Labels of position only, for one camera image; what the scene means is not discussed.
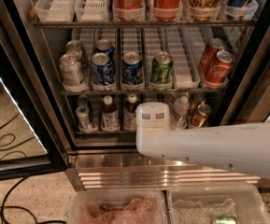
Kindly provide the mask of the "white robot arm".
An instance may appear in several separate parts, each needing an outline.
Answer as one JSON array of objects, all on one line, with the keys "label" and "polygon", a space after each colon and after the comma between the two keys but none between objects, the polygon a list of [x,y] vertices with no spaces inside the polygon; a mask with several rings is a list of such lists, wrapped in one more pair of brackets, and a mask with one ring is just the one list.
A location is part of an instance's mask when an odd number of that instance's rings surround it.
[{"label": "white robot arm", "polygon": [[270,122],[174,130],[169,106],[136,109],[136,148],[149,157],[186,161],[270,179]]}]

